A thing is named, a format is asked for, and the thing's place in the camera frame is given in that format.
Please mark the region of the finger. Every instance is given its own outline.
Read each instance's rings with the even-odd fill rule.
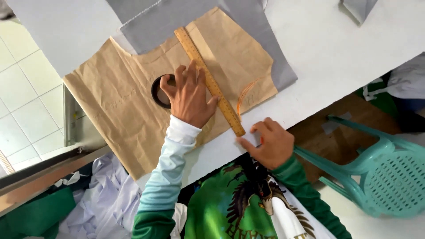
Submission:
[[[248,140],[237,137],[236,141],[244,148],[248,153],[254,158],[258,158],[257,156],[260,154],[260,150],[252,145]]]
[[[267,128],[266,124],[263,121],[260,121],[258,123],[255,123],[252,127],[250,132],[253,134],[255,132],[260,132],[260,134],[265,137],[271,133],[271,131]]]
[[[213,114],[217,110],[217,105],[219,100],[220,100],[220,96],[215,95],[211,97],[211,99],[208,101],[207,108],[208,108],[208,113],[210,114],[210,116],[213,116]]]
[[[198,70],[198,85],[205,85],[205,70],[202,67]]]
[[[174,76],[176,77],[176,86],[183,86],[186,82],[185,77],[183,77],[183,72],[186,70],[186,66],[180,65],[177,67],[177,69],[174,71]]]
[[[265,118],[264,124],[270,131],[273,131],[274,123],[273,123],[273,120],[271,118],[269,118],[269,117]]]
[[[174,87],[170,86],[167,82],[170,80],[170,75],[164,75],[161,77],[159,81],[159,87],[163,90],[163,92],[168,96],[168,98],[174,97]]]
[[[196,61],[191,60],[189,67],[187,68],[187,83],[196,85]]]

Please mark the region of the orange thread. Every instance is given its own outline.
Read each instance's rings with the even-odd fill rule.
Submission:
[[[241,108],[241,105],[242,105],[242,101],[244,100],[246,94],[254,87],[254,85],[257,83],[257,81],[259,79],[261,79],[261,78],[263,78],[263,77],[257,78],[253,82],[251,82],[248,85],[246,85],[245,88],[243,88],[243,90],[239,94],[238,103],[236,105],[236,110],[238,111],[239,120],[242,120],[241,111],[240,111],[240,108]]]

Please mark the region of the person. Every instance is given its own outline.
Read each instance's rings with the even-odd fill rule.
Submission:
[[[187,207],[177,203],[185,160],[202,127],[214,115],[219,97],[206,101],[205,72],[194,61],[175,70],[176,86],[161,78],[171,102],[170,126],[159,162],[140,198],[133,239],[141,238],[285,238],[349,239],[350,233],[307,181],[293,155],[294,136],[270,118],[254,124],[263,138],[258,148],[236,141],[254,161],[230,163],[199,182]],[[254,165],[251,169],[242,164]],[[266,174],[252,173],[259,168]]]

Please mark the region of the white tabletop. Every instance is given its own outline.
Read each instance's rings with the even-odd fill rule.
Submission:
[[[242,116],[246,131],[265,117],[289,128],[425,51],[425,1],[380,0],[361,27],[339,0],[269,0],[265,10],[298,81]],[[14,0],[16,15],[64,76],[121,25],[105,0]],[[250,141],[255,139],[249,133]],[[187,156],[183,186],[244,151],[231,130]],[[148,175],[138,180],[144,188]]]

